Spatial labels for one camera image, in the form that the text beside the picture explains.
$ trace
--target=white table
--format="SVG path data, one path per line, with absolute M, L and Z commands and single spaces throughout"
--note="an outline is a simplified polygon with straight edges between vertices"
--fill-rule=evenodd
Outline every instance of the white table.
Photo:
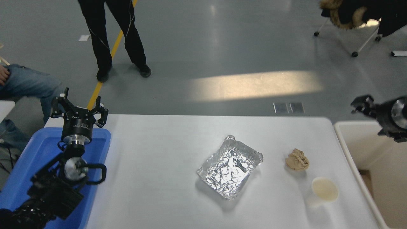
M 0 122 L 10 113 L 14 106 L 14 101 L 0 100 Z
M 110 114 L 105 128 L 107 178 L 87 229 L 378 228 L 326 118 Z M 232 201 L 196 174 L 229 134 L 264 155 Z M 294 148 L 310 160 L 305 172 L 285 165 Z M 331 178 L 339 198 L 312 209 L 303 195 L 317 176 Z

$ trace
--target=white paper cup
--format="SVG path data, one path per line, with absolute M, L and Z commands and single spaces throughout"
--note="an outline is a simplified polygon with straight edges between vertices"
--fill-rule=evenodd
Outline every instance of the white paper cup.
M 311 188 L 305 195 L 305 202 L 310 207 L 319 207 L 338 199 L 339 190 L 330 179 L 317 177 L 312 180 Z

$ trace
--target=crumpled paper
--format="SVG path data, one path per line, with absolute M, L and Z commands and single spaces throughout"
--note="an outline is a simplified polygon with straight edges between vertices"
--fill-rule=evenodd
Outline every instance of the crumpled paper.
M 309 161 L 304 152 L 294 149 L 292 153 L 285 159 L 285 163 L 293 170 L 302 171 L 308 169 Z

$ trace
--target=person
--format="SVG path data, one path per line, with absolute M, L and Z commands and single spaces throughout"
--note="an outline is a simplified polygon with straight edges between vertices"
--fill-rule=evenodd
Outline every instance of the person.
M 54 97 L 63 93 L 59 79 L 47 74 L 11 64 L 4 67 L 0 64 L 0 99 L 10 97 L 37 97 L 41 102 L 43 121 L 47 122 L 51 114 L 51 103 Z M 0 123 L 0 143 L 9 148 L 23 151 L 30 137 L 19 130 L 10 119 Z
M 151 69 L 146 64 L 143 44 L 134 25 L 134 7 L 131 0 L 78 0 L 92 38 L 93 52 L 98 64 L 96 77 L 106 82 L 112 68 L 112 56 L 107 42 L 105 2 L 119 24 L 125 37 L 127 54 L 142 77 L 149 77 Z

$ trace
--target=blue tray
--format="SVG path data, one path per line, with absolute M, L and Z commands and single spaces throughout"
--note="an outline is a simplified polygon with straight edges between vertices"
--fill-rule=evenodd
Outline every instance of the blue tray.
M 58 141 L 61 140 L 61 134 L 62 128 L 48 127 L 38 130 L 33 135 L 0 193 L 0 209 L 6 208 L 14 211 L 30 198 L 27 195 L 28 189 L 32 186 L 30 179 L 39 169 L 61 152 L 57 146 Z M 95 128 L 92 142 L 85 146 L 83 159 L 88 163 L 104 163 L 110 146 L 110 138 L 111 134 L 108 130 Z M 100 179 L 101 170 L 90 170 L 88 176 L 90 181 L 97 181 Z M 66 220 L 60 218 L 52 220 L 45 228 L 85 228 L 96 188 L 96 185 L 86 185 L 81 190 L 85 197 L 71 215 Z

